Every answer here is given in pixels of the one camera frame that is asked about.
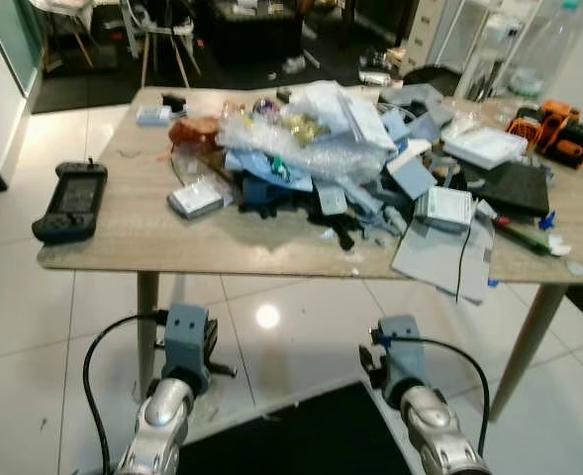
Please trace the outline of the white chair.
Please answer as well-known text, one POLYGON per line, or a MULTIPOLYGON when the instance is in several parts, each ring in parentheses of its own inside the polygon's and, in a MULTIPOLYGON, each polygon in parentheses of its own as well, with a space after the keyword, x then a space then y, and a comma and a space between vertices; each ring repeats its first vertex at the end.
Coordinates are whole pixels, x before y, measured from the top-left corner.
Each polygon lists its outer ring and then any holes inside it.
POLYGON ((202 71, 197 63, 193 47, 193 19, 188 14, 190 6, 183 0, 118 0, 121 18, 127 28, 130 50, 142 61, 141 86, 147 84, 147 73, 151 59, 155 57, 156 42, 166 40, 172 48, 178 66, 179 75, 186 89, 191 89, 190 76, 184 68, 184 57, 197 75, 202 71))

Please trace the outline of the clear bubble wrap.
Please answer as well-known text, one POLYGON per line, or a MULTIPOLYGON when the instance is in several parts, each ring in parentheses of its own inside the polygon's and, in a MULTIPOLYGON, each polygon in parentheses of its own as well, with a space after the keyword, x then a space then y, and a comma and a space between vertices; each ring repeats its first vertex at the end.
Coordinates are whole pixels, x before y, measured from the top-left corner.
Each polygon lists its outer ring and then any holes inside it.
POLYGON ((380 175, 398 150, 371 101, 336 83, 292 92, 273 115, 224 114, 216 141, 279 159, 292 175, 332 184, 364 184, 380 175))

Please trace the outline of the square white box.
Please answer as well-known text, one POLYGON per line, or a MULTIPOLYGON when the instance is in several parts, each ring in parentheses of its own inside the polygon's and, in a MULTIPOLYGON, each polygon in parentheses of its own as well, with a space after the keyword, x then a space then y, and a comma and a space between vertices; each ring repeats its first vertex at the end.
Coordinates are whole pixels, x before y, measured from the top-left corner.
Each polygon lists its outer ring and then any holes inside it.
POLYGON ((415 202, 414 217, 431 228, 462 234, 471 226, 475 202, 467 191, 433 186, 415 202))

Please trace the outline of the orange and black tool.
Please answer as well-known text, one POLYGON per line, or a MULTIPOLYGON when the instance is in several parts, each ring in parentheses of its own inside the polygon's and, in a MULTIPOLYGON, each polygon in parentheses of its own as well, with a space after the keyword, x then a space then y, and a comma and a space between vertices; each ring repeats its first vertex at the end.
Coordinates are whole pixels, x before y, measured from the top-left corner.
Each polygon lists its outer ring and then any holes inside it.
POLYGON ((580 168, 583 164, 581 110, 563 101, 547 100, 539 108, 521 107, 505 131, 526 141, 527 150, 580 168))

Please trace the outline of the flat black box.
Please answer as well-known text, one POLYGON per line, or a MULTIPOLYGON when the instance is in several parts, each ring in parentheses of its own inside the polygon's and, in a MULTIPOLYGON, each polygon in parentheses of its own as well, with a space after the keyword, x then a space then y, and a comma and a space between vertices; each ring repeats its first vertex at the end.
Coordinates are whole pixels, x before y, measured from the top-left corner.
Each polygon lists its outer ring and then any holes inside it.
POLYGON ((548 181, 543 168, 507 161, 491 170, 463 163, 462 170, 468 190, 496 212, 512 218, 548 216, 548 181))

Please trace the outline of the small pale blue packet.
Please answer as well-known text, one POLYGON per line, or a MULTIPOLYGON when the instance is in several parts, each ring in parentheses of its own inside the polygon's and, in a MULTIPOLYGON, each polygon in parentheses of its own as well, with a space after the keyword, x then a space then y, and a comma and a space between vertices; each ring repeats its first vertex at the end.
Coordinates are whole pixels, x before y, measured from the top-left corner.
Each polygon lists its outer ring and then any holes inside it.
POLYGON ((136 123, 139 127, 168 127, 176 118, 176 113, 169 107, 140 107, 136 113, 136 123))

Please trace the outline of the orange-brown crumpled wrapper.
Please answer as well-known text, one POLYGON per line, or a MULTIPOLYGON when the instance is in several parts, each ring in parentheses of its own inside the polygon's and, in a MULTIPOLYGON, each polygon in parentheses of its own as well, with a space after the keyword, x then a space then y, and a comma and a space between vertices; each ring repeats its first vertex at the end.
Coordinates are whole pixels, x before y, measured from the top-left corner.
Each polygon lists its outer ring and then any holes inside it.
POLYGON ((213 152, 220 148, 216 142, 219 131, 218 115, 187 115, 172 124, 167 136, 173 148, 187 145, 202 152, 213 152))

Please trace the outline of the clear plastic bottle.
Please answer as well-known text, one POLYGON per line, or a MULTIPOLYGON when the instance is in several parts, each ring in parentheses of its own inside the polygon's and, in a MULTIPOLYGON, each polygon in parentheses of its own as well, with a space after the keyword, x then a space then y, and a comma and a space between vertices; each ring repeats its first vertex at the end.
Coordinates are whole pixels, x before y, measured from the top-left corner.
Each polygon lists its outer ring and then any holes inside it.
POLYGON ((495 87, 496 94, 539 101, 556 80, 582 24, 583 0, 541 0, 538 14, 495 87))

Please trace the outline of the flat white box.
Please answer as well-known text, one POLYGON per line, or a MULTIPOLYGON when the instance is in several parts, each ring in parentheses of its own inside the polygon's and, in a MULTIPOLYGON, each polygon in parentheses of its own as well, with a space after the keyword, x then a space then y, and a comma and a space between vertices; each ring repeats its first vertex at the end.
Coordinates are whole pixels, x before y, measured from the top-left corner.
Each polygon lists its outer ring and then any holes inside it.
POLYGON ((499 164, 518 161, 527 153, 530 142, 521 136, 501 130, 480 128, 444 141, 444 152, 482 170, 493 170, 499 164))

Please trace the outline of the grey paper sheet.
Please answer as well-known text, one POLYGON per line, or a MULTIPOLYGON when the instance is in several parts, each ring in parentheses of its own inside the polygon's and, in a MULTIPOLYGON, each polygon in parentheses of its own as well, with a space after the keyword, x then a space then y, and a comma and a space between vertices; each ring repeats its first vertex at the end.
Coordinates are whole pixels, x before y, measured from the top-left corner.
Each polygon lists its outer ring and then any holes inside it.
POLYGON ((408 279, 478 305, 486 298, 493 247, 493 231, 481 219, 461 234, 414 222, 405 231, 391 267, 408 279))

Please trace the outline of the black cabinet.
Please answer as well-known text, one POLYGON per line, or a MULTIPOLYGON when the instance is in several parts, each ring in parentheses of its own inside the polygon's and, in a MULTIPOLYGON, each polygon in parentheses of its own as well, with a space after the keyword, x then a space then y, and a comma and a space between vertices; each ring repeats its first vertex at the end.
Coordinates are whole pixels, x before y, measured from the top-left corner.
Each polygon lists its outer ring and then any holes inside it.
POLYGON ((303 54, 303 15, 291 0, 199 0, 197 32, 218 64, 282 62, 303 54))

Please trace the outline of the black floor mat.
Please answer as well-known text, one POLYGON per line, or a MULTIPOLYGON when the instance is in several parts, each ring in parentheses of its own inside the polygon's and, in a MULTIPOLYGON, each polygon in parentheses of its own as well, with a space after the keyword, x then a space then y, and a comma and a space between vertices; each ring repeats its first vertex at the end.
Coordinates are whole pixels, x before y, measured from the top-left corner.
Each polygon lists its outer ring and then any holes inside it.
POLYGON ((371 390, 350 383, 186 444, 176 475, 417 475, 371 390))

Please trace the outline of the green marker pen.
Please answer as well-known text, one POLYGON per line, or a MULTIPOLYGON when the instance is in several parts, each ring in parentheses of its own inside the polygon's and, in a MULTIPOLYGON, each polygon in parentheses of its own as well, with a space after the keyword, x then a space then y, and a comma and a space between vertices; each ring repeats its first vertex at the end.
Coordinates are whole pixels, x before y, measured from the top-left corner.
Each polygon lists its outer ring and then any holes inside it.
POLYGON ((503 232, 505 237, 517 241, 522 247, 539 254, 539 256, 556 256, 547 239, 522 230, 522 228, 514 225, 512 219, 504 216, 491 218, 491 225, 493 225, 495 231, 503 232))

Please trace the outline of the small white labelled box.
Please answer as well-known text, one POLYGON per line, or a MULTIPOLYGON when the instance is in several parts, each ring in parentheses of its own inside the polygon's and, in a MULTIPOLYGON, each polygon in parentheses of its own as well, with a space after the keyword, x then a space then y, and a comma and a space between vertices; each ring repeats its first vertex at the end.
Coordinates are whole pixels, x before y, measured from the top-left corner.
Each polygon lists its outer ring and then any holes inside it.
POLYGON ((182 219, 196 219, 225 205, 225 196, 213 182, 201 180, 167 195, 169 208, 182 219))

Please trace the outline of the grey cardboard box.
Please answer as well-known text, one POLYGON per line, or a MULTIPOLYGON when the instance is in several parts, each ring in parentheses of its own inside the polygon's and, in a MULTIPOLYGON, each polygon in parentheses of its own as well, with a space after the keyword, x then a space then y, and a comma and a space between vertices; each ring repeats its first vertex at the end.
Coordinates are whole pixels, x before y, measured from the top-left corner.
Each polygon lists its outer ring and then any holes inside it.
POLYGON ((383 167, 391 180, 412 200, 418 200, 437 185, 437 179, 423 163, 423 154, 427 150, 426 146, 415 148, 412 145, 383 167))

